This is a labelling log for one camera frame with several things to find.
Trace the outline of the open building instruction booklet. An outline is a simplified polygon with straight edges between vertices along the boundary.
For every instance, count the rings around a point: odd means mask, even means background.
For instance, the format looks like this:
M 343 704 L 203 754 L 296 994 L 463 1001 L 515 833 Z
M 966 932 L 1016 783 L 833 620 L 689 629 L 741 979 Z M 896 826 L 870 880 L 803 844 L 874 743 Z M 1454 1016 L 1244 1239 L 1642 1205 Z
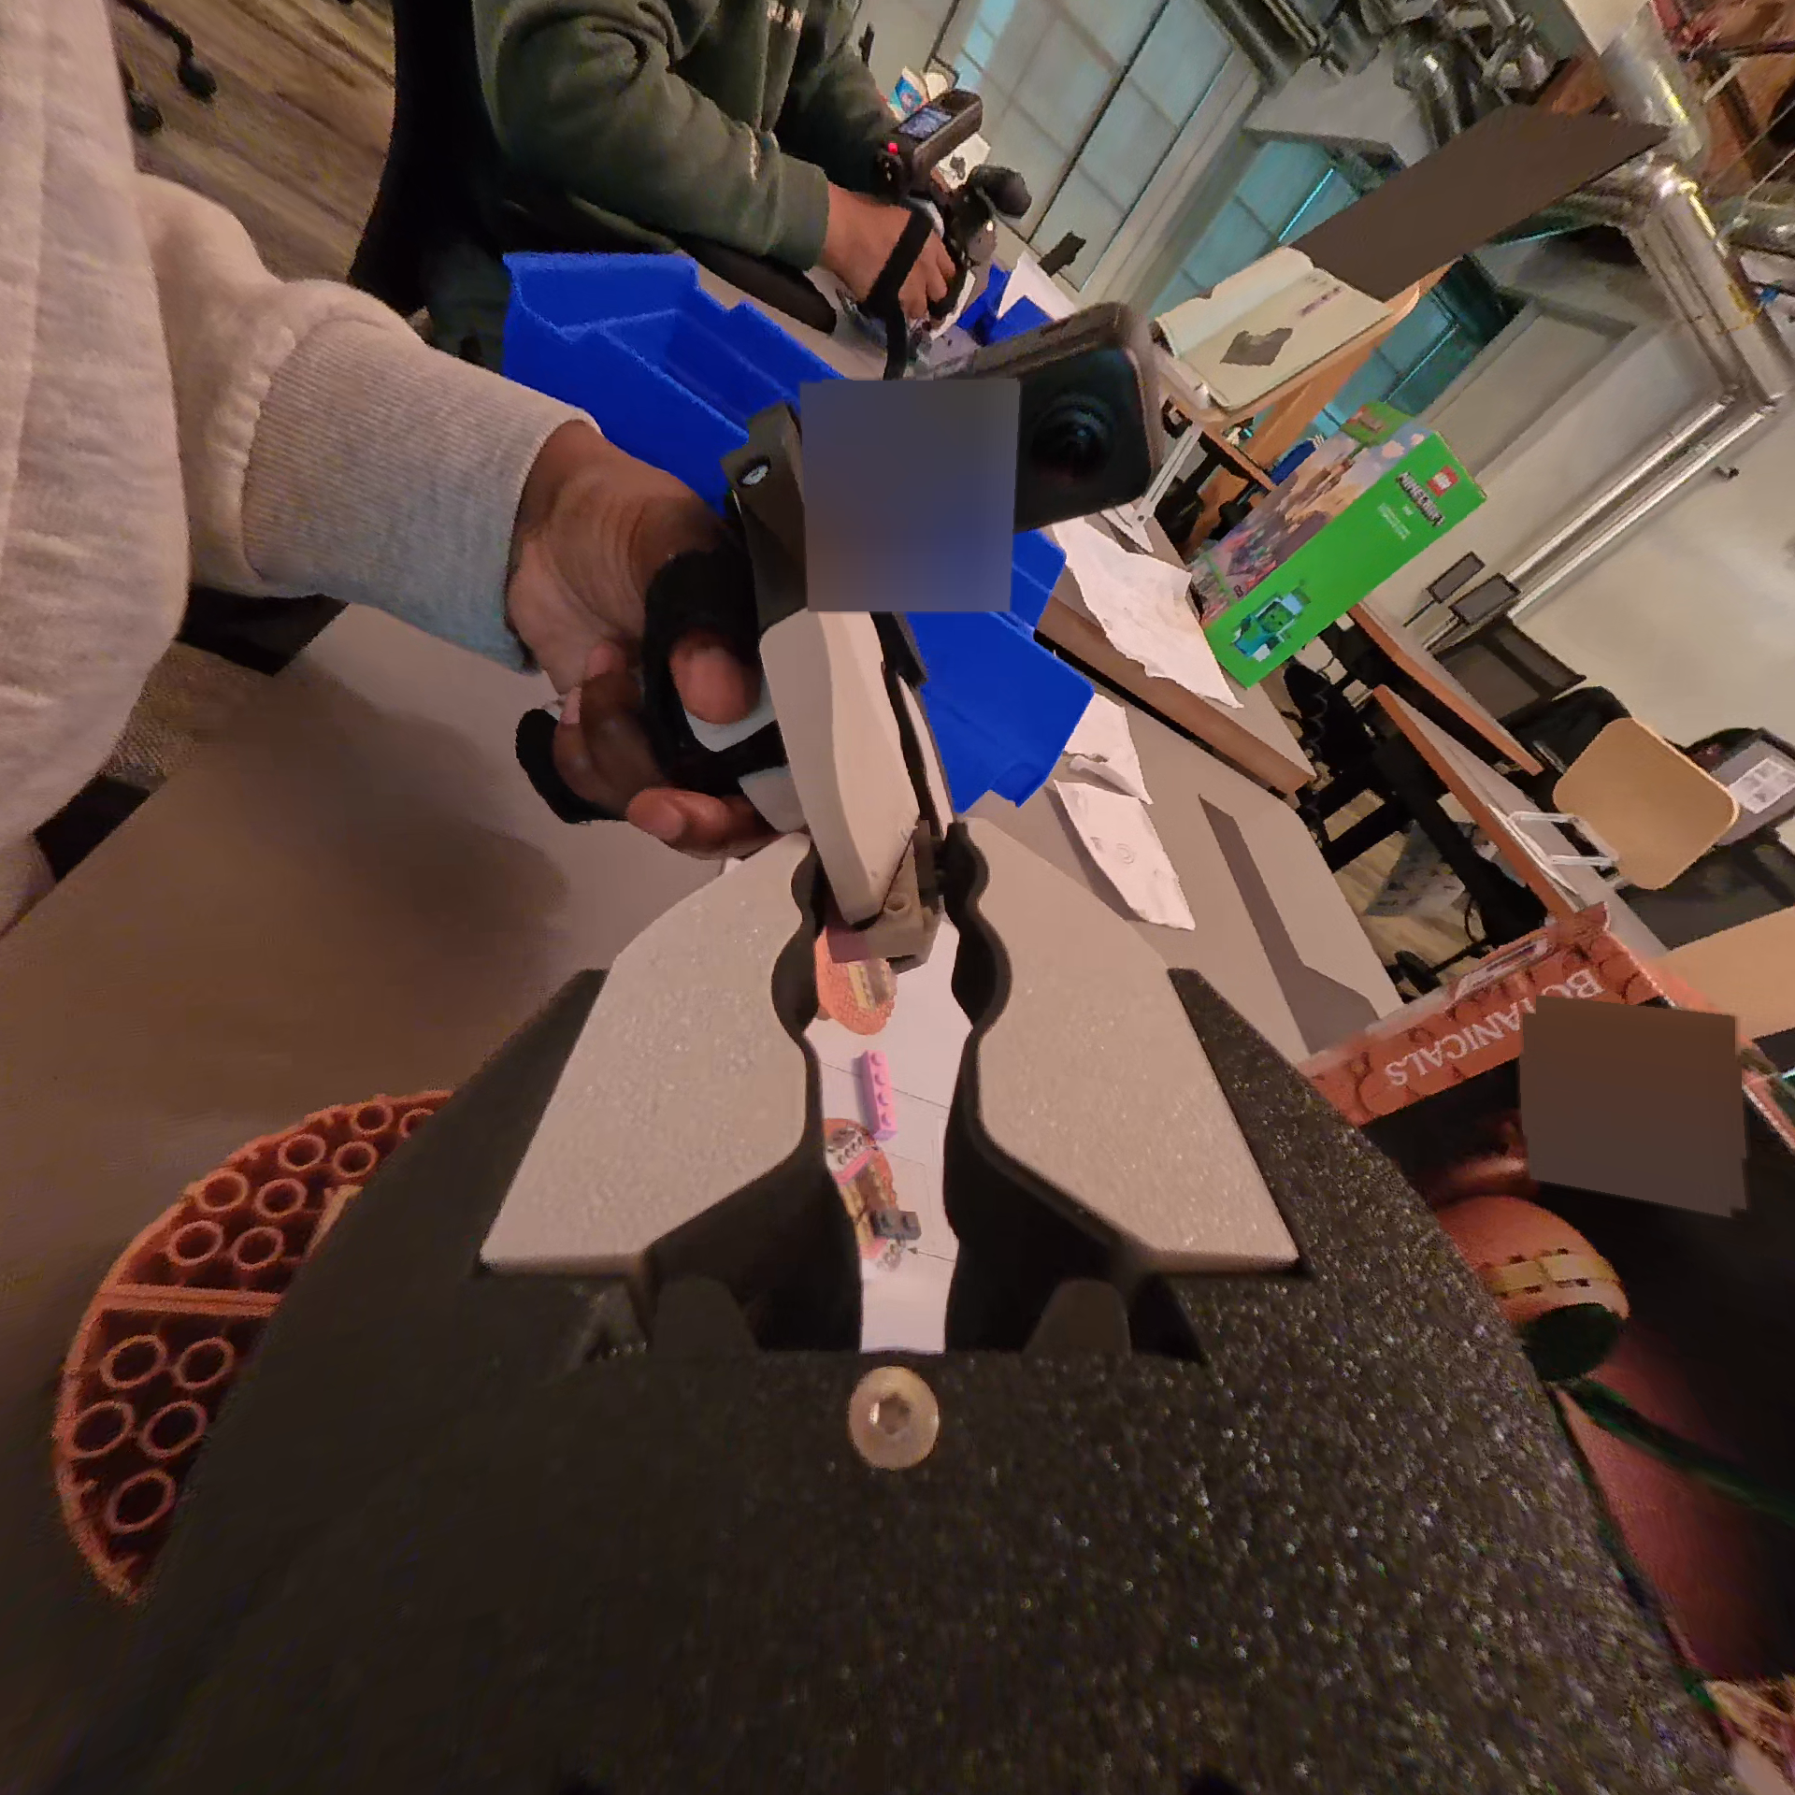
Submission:
M 848 1213 L 863 1278 L 865 1353 L 938 1353 L 960 1237 L 947 1213 L 947 1132 L 971 1024 L 952 992 L 958 936 L 943 926 L 936 953 L 896 973 L 883 960 L 838 962 L 833 940 L 816 945 L 818 1016 L 807 1039 L 820 1065 L 825 1166 Z M 857 1084 L 857 1059 L 887 1054 L 900 1130 L 876 1140 Z M 861 1216 L 895 1203 L 919 1214 L 915 1250 L 898 1259 L 863 1256 Z

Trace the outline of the person's left hand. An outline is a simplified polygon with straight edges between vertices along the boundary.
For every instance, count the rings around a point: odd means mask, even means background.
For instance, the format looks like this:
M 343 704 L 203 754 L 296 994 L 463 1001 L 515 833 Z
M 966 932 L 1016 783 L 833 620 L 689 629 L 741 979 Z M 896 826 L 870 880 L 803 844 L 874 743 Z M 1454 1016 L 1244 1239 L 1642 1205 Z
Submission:
M 775 833 L 747 796 L 691 790 L 663 771 L 642 725 L 638 667 L 653 579 L 726 539 L 698 493 L 579 416 L 532 465 L 506 577 L 506 618 L 562 700 L 550 741 L 562 783 L 700 859 L 751 855 Z

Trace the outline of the blue plastic bin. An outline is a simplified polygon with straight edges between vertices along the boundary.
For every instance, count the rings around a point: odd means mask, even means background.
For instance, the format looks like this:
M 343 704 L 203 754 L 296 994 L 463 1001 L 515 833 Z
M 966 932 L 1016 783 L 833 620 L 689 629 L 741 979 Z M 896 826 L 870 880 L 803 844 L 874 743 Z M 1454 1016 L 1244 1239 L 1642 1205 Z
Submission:
M 842 369 L 685 253 L 513 251 L 504 373 L 586 410 L 625 452 L 715 510 L 754 414 Z M 1022 805 L 1057 771 L 1095 687 L 1037 635 L 1067 569 L 1042 530 L 1016 538 L 1001 612 L 913 612 L 923 700 L 954 805 Z

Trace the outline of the beige chair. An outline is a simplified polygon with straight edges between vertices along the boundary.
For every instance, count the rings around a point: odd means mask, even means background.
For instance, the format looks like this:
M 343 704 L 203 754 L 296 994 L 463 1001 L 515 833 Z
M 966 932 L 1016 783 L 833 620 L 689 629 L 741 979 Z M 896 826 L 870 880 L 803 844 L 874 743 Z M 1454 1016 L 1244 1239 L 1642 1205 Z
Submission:
M 1672 885 L 1742 818 L 1727 783 L 1635 715 L 1598 732 L 1558 775 L 1553 799 L 1620 883 L 1641 889 Z

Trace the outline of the round orange lego pot build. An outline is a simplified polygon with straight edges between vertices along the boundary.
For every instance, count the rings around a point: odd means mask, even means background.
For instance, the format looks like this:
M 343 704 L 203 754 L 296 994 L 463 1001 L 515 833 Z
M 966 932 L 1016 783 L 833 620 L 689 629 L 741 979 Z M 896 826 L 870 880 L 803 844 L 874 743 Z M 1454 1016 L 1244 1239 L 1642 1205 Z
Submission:
M 261 1132 L 120 1250 L 57 1379 L 53 1480 L 100 1587 L 137 1603 L 234 1386 L 349 1205 L 451 1099 L 380 1091 Z

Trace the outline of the person's left forearm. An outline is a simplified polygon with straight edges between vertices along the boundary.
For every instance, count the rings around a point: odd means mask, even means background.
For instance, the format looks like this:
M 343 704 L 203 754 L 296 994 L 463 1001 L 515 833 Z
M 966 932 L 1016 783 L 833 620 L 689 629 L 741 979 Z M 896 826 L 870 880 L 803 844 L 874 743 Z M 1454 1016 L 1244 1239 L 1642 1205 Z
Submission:
M 590 414 L 425 343 L 332 280 L 281 280 L 221 203 L 134 192 L 160 304 L 190 577 L 253 599 L 328 596 L 511 668 L 519 515 L 550 438 Z

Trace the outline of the green building set box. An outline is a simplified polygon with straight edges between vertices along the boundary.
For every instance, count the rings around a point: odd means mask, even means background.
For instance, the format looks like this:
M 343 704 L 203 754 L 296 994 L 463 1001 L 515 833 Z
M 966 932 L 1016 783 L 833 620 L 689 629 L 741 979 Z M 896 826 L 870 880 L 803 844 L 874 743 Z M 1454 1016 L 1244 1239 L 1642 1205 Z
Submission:
M 1485 504 L 1442 433 L 1383 403 L 1351 414 L 1231 530 L 1194 592 L 1224 672 L 1252 687 Z

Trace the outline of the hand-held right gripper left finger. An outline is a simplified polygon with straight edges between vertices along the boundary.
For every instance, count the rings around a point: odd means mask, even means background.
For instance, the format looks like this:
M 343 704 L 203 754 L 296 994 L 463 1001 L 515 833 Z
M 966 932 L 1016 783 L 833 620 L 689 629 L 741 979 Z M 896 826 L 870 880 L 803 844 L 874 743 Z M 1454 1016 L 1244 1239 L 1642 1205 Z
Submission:
M 801 1147 L 816 1061 L 777 969 L 810 855 L 752 855 L 622 951 L 483 1241 L 498 1272 L 629 1274 Z

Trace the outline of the dark building set box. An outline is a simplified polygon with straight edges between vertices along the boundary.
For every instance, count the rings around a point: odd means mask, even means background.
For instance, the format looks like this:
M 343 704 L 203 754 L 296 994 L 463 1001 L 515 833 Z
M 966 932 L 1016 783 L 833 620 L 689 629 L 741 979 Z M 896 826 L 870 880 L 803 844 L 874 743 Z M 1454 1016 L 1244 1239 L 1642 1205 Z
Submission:
M 1749 1790 L 1792 1790 L 1792 941 L 1712 981 L 1581 904 L 1332 1042 L 1313 1085 L 1528 1353 Z

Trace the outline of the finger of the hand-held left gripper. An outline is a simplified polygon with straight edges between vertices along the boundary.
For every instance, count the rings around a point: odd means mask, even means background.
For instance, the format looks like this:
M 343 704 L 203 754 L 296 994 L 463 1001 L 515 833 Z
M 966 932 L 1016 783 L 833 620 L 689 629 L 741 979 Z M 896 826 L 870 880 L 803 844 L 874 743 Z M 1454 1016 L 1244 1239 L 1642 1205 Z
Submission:
M 797 803 L 837 898 L 887 898 L 915 833 L 878 624 L 801 607 L 762 639 Z
M 852 923 L 831 906 L 831 955 L 844 966 L 885 962 L 896 975 L 928 962 L 945 919 L 941 857 L 956 820 L 928 710 L 913 682 L 889 674 L 900 745 L 917 797 L 917 822 L 880 915 Z

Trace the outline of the grey desk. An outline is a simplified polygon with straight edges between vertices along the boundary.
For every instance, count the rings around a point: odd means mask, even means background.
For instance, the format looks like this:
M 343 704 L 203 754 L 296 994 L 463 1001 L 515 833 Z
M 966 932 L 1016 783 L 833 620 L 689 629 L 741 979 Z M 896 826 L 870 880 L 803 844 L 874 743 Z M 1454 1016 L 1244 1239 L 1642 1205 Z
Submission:
M 1298 1244 L 1149 1272 L 947 1138 L 977 1314 L 859 1349 L 822 1147 L 629 1272 L 483 1242 L 618 955 L 706 870 L 550 816 L 526 678 L 345 612 L 4 938 L 4 1790 L 1379 1790 L 1399 1173 L 1179 998 Z M 51 1465 L 102 1272 L 246 1136 L 459 1085 L 294 1278 L 137 1605 Z

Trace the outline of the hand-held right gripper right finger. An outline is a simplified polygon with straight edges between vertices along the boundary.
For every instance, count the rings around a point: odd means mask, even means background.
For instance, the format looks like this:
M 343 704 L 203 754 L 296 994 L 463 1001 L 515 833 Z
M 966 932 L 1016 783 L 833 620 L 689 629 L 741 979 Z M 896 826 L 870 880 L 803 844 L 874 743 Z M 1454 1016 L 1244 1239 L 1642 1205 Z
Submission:
M 1298 1244 L 1171 966 L 999 826 L 952 837 L 958 1095 L 995 1175 L 1128 1269 L 1293 1269 Z

